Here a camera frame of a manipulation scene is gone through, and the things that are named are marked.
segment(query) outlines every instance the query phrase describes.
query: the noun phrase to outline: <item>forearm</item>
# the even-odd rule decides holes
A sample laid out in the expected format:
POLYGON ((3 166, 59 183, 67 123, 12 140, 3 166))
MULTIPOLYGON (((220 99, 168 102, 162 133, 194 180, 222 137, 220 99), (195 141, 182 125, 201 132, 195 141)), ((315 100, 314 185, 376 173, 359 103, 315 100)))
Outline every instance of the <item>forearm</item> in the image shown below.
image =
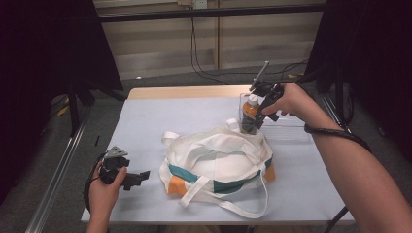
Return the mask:
MULTIPOLYGON (((340 128, 323 111, 316 114, 310 126, 340 128)), ((409 204, 369 151, 335 136, 314 134, 313 138, 336 189, 364 232, 412 229, 409 204)))

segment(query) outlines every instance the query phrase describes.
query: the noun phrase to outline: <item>orange bottle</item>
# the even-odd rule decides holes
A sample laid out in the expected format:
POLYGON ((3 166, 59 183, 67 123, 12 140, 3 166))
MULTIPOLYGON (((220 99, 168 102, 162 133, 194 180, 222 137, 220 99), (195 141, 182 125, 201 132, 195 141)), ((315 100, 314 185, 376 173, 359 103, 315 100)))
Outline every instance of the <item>orange bottle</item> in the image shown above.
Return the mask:
POLYGON ((243 104, 242 133, 256 134, 257 129, 254 126, 255 116, 258 113, 258 97, 254 94, 249 95, 248 101, 243 104))

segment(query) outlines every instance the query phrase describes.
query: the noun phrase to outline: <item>orange trim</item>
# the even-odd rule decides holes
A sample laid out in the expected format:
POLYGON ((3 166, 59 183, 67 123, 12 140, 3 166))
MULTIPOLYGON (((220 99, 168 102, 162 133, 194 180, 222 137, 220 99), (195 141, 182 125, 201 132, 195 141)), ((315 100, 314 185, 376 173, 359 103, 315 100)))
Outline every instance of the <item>orange trim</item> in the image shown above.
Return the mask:
POLYGON ((167 189, 167 194, 179 193, 183 196, 186 192, 185 181, 180 177, 172 176, 169 182, 169 188, 167 189))
POLYGON ((264 178, 266 179, 267 182, 272 182, 276 179, 275 166, 273 166, 273 163, 270 164, 270 167, 268 169, 266 169, 264 178))

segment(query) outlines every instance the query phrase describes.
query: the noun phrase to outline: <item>left hand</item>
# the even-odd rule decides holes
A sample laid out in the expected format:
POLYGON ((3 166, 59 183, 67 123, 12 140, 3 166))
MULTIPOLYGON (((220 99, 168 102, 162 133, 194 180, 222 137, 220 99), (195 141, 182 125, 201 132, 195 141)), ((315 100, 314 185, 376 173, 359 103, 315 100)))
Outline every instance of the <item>left hand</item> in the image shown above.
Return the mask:
MULTIPOLYGON (((94 170, 93 177, 99 176, 99 168, 102 162, 99 162, 94 170)), ((119 196, 119 188, 124 178, 126 177, 127 169, 120 168, 115 180, 111 184, 105 184, 100 179, 96 179, 90 184, 88 193, 90 203, 90 214, 95 215, 110 215, 113 207, 116 204, 119 196)))

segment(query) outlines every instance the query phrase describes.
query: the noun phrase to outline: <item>cable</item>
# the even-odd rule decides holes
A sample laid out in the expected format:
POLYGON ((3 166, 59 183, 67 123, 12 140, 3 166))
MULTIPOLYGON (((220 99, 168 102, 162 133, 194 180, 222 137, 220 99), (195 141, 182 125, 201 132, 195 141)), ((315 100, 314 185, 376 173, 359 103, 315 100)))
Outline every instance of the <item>cable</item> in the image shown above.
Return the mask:
POLYGON ((194 34, 194 23, 193 23, 193 18, 191 18, 190 62, 191 62, 191 67, 193 68, 193 71, 196 72, 196 74, 198 76, 200 76, 201 78, 203 78, 203 79, 212 80, 212 81, 216 81, 216 82, 219 82, 219 83, 222 83, 222 84, 225 84, 225 85, 229 85, 229 83, 220 81, 218 79, 202 76, 199 72, 196 71, 196 69, 194 68, 194 65, 193 65, 193 39, 194 39, 194 52, 195 52, 195 56, 196 56, 196 61, 197 61, 197 64, 199 64, 199 61, 197 60, 197 44, 196 44, 196 35, 194 34))
POLYGON ((287 71, 289 71, 289 70, 292 70, 292 69, 298 67, 299 65, 307 64, 307 61, 308 61, 308 60, 309 60, 309 59, 304 59, 304 60, 302 60, 301 62, 292 63, 292 64, 289 64, 289 65, 285 66, 284 69, 282 70, 281 80, 283 79, 283 77, 284 77, 284 75, 285 75, 285 72, 287 72, 287 71))
POLYGON ((345 124, 348 125, 354 118, 354 113, 355 113, 355 97, 354 97, 354 92, 351 88, 349 89, 349 95, 347 98, 346 107, 348 108, 349 115, 344 120, 345 120, 345 124))
MULTIPOLYGON (((327 128, 312 128, 309 125, 305 124, 304 126, 304 130, 307 133, 310 134, 323 134, 323 135, 330 135, 330 136, 336 136, 336 137, 341 137, 341 138, 345 138, 348 140, 351 140, 355 143, 358 143, 359 145, 363 146, 365 149, 367 149, 369 152, 371 152, 369 145, 367 144, 366 141, 364 141, 362 138, 360 138, 359 136, 350 133, 346 130, 336 130, 336 129, 327 129, 327 128)), ((327 229, 325 230, 324 233, 328 233, 330 232, 330 230, 333 228, 334 225, 336 225, 337 221, 342 218, 343 216, 346 215, 346 213, 348 213, 349 210, 348 208, 345 206, 334 218, 332 221, 330 221, 327 224, 327 229)))
MULTIPOLYGON (((199 75, 199 76, 202 77, 202 78, 210 79, 210 80, 214 80, 214 81, 218 81, 218 82, 222 82, 222 81, 219 81, 219 80, 216 80, 216 79, 213 79, 213 78, 204 77, 204 76, 200 75, 200 74, 196 71, 196 69, 194 68, 194 65, 193 65, 193 43, 194 43, 194 55, 195 55, 195 60, 196 60, 197 67, 198 67, 199 70, 200 70, 203 74, 205 74, 205 75, 209 75, 209 76, 221 76, 221 75, 257 75, 257 74, 258 74, 258 72, 225 72, 225 73, 219 73, 219 74, 212 74, 212 73, 208 73, 208 72, 204 71, 204 70, 201 68, 200 64, 199 64, 199 60, 198 60, 198 56, 197 56, 196 33, 195 33, 195 30, 194 30, 194 21, 193 21, 193 18, 192 18, 192 19, 191 19, 191 42, 190 42, 190 44, 191 44, 191 47, 190 47, 191 67, 193 68, 194 72, 196 72, 196 74, 199 75)), ((290 70, 298 67, 299 65, 307 64, 307 61, 308 61, 308 60, 309 60, 309 59, 304 59, 304 60, 302 60, 302 61, 300 61, 300 62, 292 63, 292 64, 289 64, 289 65, 285 66, 285 67, 282 69, 282 71, 267 72, 266 74, 269 74, 269 75, 282 74, 282 78, 283 78, 285 72, 290 71, 290 70)))
POLYGON ((88 192, 90 191, 90 185, 91 185, 91 183, 92 183, 93 181, 95 181, 95 180, 97 180, 97 179, 100 178, 100 176, 99 176, 99 177, 96 177, 96 178, 93 178, 94 170, 96 170, 97 164, 99 163, 99 161, 103 158, 103 156, 104 156, 105 154, 106 154, 106 153, 101 153, 101 154, 96 158, 96 161, 94 162, 94 165, 93 165, 93 169, 91 169, 91 172, 90 172, 90 174, 88 175, 87 181, 85 182, 85 189, 84 189, 84 191, 83 191, 83 200, 85 201, 86 208, 87 208, 87 210, 88 210, 89 212, 90 212, 90 203, 89 203, 89 199, 88 199, 88 192))

